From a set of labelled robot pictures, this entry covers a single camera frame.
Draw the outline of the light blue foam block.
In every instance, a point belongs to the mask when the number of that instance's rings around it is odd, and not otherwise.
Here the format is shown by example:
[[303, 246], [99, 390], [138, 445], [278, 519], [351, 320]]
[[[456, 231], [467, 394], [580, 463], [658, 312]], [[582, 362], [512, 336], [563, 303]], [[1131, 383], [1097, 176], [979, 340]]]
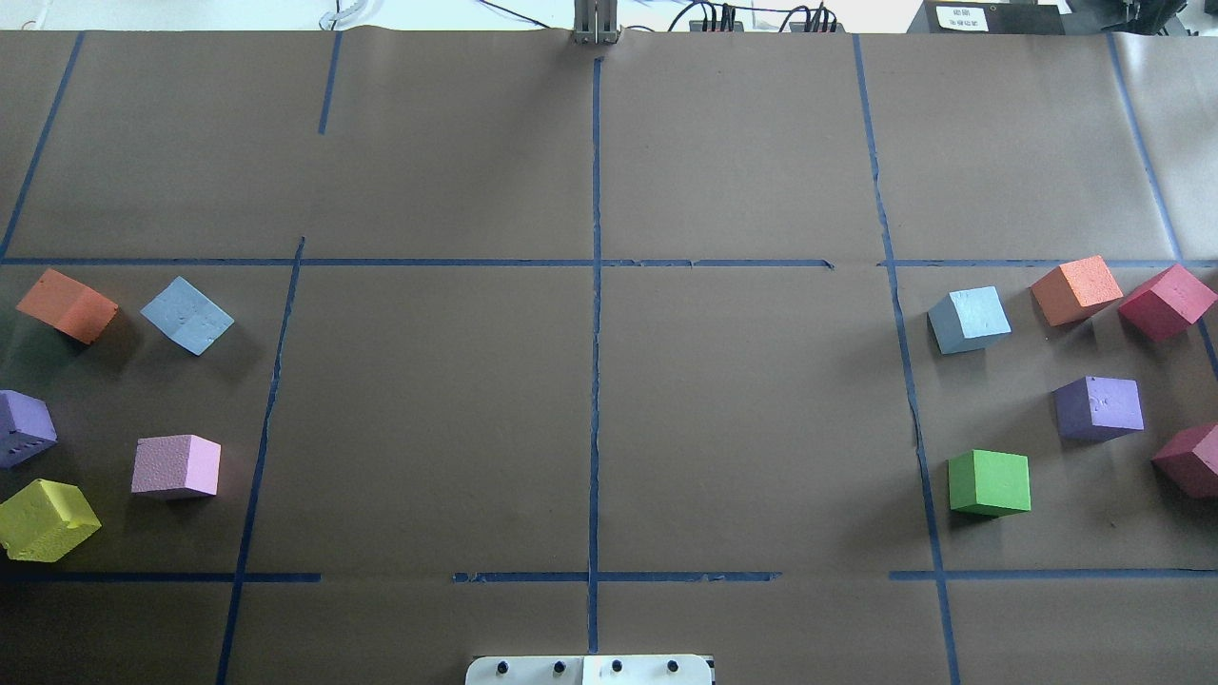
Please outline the light blue foam block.
[[181, 277], [145, 303], [141, 314], [195, 356], [203, 355], [234, 324], [230, 314]]
[[940, 353], [987, 349], [1012, 333], [996, 286], [948, 293], [928, 311]]

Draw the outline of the green foam block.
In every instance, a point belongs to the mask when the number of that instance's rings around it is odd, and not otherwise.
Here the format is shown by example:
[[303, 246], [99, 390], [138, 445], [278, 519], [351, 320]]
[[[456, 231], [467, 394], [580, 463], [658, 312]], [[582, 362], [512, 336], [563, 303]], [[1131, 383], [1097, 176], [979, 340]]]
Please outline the green foam block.
[[948, 460], [950, 509], [999, 518], [1030, 512], [1030, 460], [974, 449]]

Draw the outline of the upper crimson foam block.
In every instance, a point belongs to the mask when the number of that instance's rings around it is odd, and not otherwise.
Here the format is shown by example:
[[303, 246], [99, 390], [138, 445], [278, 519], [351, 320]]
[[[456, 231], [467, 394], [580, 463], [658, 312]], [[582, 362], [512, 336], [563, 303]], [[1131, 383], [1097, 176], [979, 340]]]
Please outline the upper crimson foam block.
[[1181, 264], [1149, 278], [1119, 303], [1118, 316], [1153, 342], [1197, 324], [1217, 301], [1216, 291]]

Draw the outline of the lower crimson foam block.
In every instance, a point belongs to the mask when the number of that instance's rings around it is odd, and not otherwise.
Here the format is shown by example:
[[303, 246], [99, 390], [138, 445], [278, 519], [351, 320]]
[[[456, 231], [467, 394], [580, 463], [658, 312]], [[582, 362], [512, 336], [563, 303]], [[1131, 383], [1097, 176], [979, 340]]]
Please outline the lower crimson foam block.
[[1189, 499], [1217, 499], [1217, 423], [1177, 433], [1151, 464]]

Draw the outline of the right purple foam block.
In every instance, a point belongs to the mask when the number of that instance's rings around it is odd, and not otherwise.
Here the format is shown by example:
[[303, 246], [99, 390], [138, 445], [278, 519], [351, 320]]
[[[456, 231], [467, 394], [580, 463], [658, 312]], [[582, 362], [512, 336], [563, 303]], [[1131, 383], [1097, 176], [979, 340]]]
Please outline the right purple foam block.
[[1061, 438], [1099, 442], [1145, 429], [1134, 379], [1085, 375], [1051, 395]]

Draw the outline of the blue vertical tape line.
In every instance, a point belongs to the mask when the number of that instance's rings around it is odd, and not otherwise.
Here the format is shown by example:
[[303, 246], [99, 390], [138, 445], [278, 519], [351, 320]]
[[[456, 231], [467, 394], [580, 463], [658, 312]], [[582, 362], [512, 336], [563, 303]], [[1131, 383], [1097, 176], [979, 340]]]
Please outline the blue vertical tape line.
[[911, 416], [911, 427], [914, 427], [914, 453], [916, 455], [917, 460], [917, 468], [920, 477], [920, 494], [922, 499], [924, 523], [929, 541], [928, 546], [931, 546], [932, 569], [931, 572], [924, 573], [924, 579], [932, 581], [935, 587], [935, 598], [938, 598], [939, 623], [942, 628], [942, 637], [945, 648], [945, 662], [948, 662], [949, 683], [960, 684], [961, 683], [960, 664], [956, 651], [955, 633], [952, 631], [952, 608], [950, 608], [948, 573], [945, 573], [944, 570], [943, 558], [942, 558], [942, 540], [938, 529], [938, 517], [935, 516], [933, 478], [931, 474], [931, 466], [928, 464], [927, 460], [916, 382], [914, 380], [914, 364], [911, 364], [911, 351], [910, 351], [906, 317], [903, 310], [903, 302], [900, 297], [900, 282], [899, 282], [899, 274], [896, 274], [896, 257], [894, 252], [894, 245], [892, 243], [892, 225], [889, 225], [885, 201], [883, 197], [882, 186], [879, 186], [879, 154], [877, 146], [877, 135], [875, 135], [875, 117], [872, 116], [872, 108], [871, 108], [871, 98], [868, 91], [862, 38], [861, 35], [853, 34], [850, 39], [853, 39], [855, 76], [857, 80], [857, 99], [860, 99], [860, 108], [864, 122], [864, 134], [867, 144], [868, 168], [872, 180], [872, 193], [875, 193], [875, 212], [877, 212], [877, 219], [879, 222], [879, 243], [882, 243], [884, 254], [883, 260], [879, 261], [879, 267], [883, 267], [885, 269], [885, 275], [888, 279], [889, 300], [892, 300], [896, 346], [899, 346], [899, 353], [901, 360], [903, 382], [907, 400], [907, 407]]

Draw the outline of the purple foam block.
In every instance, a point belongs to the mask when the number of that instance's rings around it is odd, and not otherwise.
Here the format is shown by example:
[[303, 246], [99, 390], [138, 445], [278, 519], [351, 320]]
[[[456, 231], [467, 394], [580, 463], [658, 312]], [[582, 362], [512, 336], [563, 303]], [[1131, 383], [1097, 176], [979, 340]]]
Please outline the purple foam block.
[[58, 442], [48, 403], [1, 390], [1, 468], [10, 469]]
[[1145, 429], [1134, 379], [1085, 375], [1051, 395], [1061, 438], [1099, 442]]

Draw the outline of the crimson foam block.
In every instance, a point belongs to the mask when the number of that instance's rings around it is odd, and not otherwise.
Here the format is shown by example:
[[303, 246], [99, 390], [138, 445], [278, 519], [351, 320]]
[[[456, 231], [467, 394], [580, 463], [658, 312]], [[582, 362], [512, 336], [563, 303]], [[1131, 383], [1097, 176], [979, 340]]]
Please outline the crimson foam block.
[[1216, 291], [1181, 264], [1149, 278], [1119, 303], [1118, 316], [1153, 342], [1197, 324], [1217, 301]]
[[1217, 423], [1177, 433], [1151, 464], [1189, 499], [1217, 499]]

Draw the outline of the black box with white label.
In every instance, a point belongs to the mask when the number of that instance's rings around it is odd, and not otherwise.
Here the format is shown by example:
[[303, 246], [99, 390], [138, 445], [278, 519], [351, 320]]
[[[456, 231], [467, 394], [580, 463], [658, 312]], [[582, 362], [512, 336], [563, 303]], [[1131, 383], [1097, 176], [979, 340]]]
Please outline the black box with white label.
[[1057, 2], [922, 1], [906, 33], [1063, 35], [1073, 17]]

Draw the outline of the pink foam block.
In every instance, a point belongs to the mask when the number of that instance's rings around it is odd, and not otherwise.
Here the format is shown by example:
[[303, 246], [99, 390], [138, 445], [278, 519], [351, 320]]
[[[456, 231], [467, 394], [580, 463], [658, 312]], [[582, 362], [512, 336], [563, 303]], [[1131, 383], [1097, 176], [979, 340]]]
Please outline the pink foam block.
[[222, 446], [200, 435], [136, 440], [130, 492], [149, 499], [203, 499], [219, 484]]

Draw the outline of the left orange foam block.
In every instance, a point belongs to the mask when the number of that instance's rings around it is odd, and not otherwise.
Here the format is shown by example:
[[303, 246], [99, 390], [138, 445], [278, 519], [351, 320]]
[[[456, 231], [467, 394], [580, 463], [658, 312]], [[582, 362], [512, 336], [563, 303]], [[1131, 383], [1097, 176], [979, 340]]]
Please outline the left orange foam block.
[[43, 272], [16, 308], [83, 345], [95, 342], [119, 311], [113, 300], [52, 268]]

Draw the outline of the left purple foam block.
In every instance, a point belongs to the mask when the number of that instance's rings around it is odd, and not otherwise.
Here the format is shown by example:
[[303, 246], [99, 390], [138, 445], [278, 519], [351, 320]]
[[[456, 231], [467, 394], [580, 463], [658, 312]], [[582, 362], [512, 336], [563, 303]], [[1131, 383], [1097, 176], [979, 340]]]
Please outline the left purple foam block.
[[10, 469], [58, 442], [48, 403], [1, 390], [1, 468]]

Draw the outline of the blue horizontal tape line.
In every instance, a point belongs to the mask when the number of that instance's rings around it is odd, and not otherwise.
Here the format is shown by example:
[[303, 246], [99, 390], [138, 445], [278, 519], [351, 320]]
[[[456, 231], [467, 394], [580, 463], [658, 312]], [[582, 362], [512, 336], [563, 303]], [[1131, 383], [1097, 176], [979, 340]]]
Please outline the blue horizontal tape line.
[[[878, 262], [877, 267], [892, 268], [1050, 268], [1066, 264], [1069, 260], [1054, 258], [890, 258]], [[1105, 258], [1110, 268], [1167, 268], [1170, 264], [1183, 264], [1188, 268], [1217, 268], [1217, 260], [1139, 260]]]

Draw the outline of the orange foam block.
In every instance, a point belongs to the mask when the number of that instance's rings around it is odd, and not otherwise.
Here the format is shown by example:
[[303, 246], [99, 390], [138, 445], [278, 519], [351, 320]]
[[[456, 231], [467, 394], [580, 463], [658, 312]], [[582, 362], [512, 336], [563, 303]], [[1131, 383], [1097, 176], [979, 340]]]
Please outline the orange foam block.
[[1047, 325], [1086, 321], [1124, 297], [1102, 256], [1057, 264], [1030, 286]]
[[52, 268], [43, 272], [16, 308], [83, 345], [95, 342], [119, 311], [113, 300]]

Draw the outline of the grey metal post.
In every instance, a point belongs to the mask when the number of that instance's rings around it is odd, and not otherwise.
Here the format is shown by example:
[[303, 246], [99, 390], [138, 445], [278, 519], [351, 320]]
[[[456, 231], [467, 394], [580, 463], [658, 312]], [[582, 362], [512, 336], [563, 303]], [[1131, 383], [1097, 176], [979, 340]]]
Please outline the grey metal post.
[[614, 45], [620, 39], [618, 0], [575, 0], [572, 41], [579, 45]]

